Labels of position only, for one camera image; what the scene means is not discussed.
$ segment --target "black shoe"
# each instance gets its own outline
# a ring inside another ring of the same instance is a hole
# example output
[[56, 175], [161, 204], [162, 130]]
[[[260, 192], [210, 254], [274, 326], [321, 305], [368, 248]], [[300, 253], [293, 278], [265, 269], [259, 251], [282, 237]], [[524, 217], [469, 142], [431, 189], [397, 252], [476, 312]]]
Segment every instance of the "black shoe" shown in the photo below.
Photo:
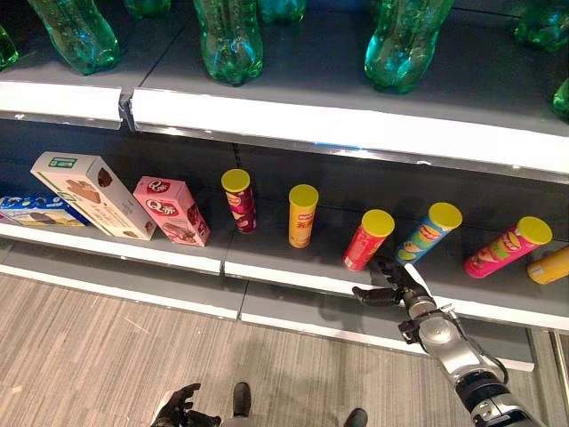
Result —
[[357, 407], [350, 414], [344, 427], [365, 427], [367, 425], [367, 412]]
[[237, 383], [233, 389], [233, 416], [249, 416], [251, 389], [247, 383]]

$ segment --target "yellow lid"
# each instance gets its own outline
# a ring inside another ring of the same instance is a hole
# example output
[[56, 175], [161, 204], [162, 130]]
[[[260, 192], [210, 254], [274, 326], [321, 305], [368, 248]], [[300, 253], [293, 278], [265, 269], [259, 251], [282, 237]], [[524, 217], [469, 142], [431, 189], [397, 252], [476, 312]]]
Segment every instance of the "yellow lid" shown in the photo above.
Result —
[[545, 245], [553, 238], [549, 225], [534, 216], [525, 216], [517, 223], [517, 232], [534, 245]]
[[230, 169], [221, 177], [221, 185], [229, 193], [243, 191], [251, 184], [251, 177], [243, 169]]
[[429, 218], [443, 230], [456, 229], [462, 224], [462, 213], [450, 203], [438, 202], [429, 209]]
[[395, 228], [395, 221], [387, 212], [381, 209], [372, 209], [364, 213], [362, 227], [364, 227], [365, 232], [375, 238], [384, 238], [391, 234]]
[[293, 205], [311, 207], [318, 203], [318, 190], [308, 184], [299, 184], [288, 195]]

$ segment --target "orange chip canister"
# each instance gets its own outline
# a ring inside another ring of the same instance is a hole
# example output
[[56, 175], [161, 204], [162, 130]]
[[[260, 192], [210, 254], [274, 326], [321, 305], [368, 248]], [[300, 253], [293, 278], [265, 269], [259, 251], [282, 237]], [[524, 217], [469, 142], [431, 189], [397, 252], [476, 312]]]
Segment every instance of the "orange chip canister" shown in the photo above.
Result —
[[348, 270], [360, 271], [395, 228], [391, 215], [380, 209], [367, 211], [344, 254]]
[[291, 189], [288, 199], [290, 202], [288, 241], [294, 247], [306, 247], [310, 243], [318, 191], [311, 185], [300, 184]]
[[569, 276], [569, 246], [527, 266], [527, 274], [540, 285]]
[[473, 278], [485, 278], [521, 258], [553, 238], [547, 223], [525, 216], [511, 229], [484, 246], [464, 262], [464, 270]]

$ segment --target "wooden floor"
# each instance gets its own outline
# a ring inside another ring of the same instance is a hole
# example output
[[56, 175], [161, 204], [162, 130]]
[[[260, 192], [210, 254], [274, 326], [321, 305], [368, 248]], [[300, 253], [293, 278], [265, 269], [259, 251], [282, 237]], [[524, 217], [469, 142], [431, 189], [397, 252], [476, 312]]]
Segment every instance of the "wooden floor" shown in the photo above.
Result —
[[[510, 389], [536, 414], [535, 373]], [[202, 383], [195, 409], [230, 414], [252, 386], [261, 427], [461, 427], [432, 359], [0, 275], [0, 425], [149, 426], [165, 391]]]

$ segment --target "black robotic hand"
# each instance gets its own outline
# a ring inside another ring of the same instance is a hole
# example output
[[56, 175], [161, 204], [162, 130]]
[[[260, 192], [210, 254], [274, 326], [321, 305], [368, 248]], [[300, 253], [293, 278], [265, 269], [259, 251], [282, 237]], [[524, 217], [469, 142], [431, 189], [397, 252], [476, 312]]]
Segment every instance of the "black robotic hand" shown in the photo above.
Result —
[[201, 384], [187, 385], [174, 392], [170, 400], [160, 409], [151, 427], [218, 427], [221, 418], [192, 411], [194, 403], [188, 401], [199, 390]]

